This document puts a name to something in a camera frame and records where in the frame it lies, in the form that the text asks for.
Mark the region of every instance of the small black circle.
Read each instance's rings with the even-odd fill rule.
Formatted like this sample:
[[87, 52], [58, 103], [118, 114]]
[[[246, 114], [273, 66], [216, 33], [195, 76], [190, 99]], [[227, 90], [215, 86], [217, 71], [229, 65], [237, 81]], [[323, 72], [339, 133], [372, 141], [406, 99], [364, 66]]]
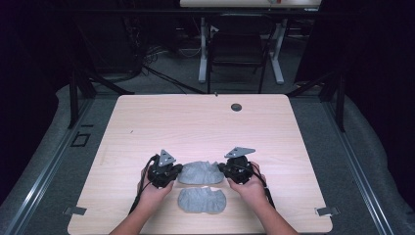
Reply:
[[239, 112], [242, 110], [242, 106], [240, 104], [233, 104], [231, 105], [231, 109], [235, 112]]

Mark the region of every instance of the white desk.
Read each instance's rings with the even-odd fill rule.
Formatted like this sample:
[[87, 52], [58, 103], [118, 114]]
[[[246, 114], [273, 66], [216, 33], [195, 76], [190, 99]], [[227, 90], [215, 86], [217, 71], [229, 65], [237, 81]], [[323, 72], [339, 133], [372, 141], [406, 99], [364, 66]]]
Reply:
[[[232, 111], [234, 103], [242, 110]], [[326, 206], [286, 96], [143, 95], [118, 99], [77, 203], [86, 213], [72, 216], [69, 233], [112, 231], [129, 212], [140, 170], [161, 149], [177, 164], [225, 163], [223, 156], [235, 146], [256, 149], [247, 157], [260, 164], [276, 209], [298, 232], [332, 229], [330, 217], [314, 211]], [[144, 234], [263, 233], [226, 180], [213, 186], [227, 198], [219, 214], [181, 210], [177, 198], [184, 187], [190, 186], [174, 183]]]
[[[318, 8], [321, 0], [281, 0], [281, 3], [270, 3], [269, 0], [180, 0], [180, 6], [185, 8]], [[278, 23], [276, 31], [276, 44], [274, 52], [270, 53], [271, 65], [278, 84], [284, 84], [284, 77], [278, 62], [281, 45], [286, 31], [286, 21]], [[201, 65], [199, 69], [199, 82], [206, 82], [208, 57], [206, 50], [207, 29], [205, 20], [201, 23]]]

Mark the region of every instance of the gray cloth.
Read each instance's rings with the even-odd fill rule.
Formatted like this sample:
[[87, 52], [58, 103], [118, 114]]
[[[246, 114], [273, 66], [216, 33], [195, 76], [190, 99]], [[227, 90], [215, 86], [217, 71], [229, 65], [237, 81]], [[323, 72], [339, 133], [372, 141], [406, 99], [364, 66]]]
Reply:
[[183, 165], [178, 180], [184, 184], [216, 184], [222, 182], [223, 177], [217, 162], [194, 162]]
[[220, 213], [226, 208], [226, 197], [221, 190], [184, 188], [178, 198], [179, 207], [185, 212]]

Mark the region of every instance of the table bracket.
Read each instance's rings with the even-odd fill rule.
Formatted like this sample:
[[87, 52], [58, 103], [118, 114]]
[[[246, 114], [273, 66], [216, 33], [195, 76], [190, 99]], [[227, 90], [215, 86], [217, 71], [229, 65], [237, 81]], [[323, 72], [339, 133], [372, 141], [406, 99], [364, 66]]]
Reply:
[[66, 215], [73, 215], [73, 214], [84, 215], [85, 212], [86, 212], [85, 208], [79, 208], [79, 207], [73, 207], [73, 208], [67, 207], [64, 210], [64, 214], [66, 214]]
[[338, 208], [321, 208], [315, 209], [315, 213], [317, 213], [319, 216], [333, 216], [339, 214], [340, 211]]

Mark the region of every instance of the metal clamp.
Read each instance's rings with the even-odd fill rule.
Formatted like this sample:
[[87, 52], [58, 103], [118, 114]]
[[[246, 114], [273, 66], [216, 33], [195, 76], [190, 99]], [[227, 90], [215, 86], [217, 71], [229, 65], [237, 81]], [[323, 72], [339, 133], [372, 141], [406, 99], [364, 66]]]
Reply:
[[340, 211], [338, 208], [321, 208], [321, 209], [315, 209], [315, 213], [319, 216], [333, 216], [336, 214], [339, 214]]

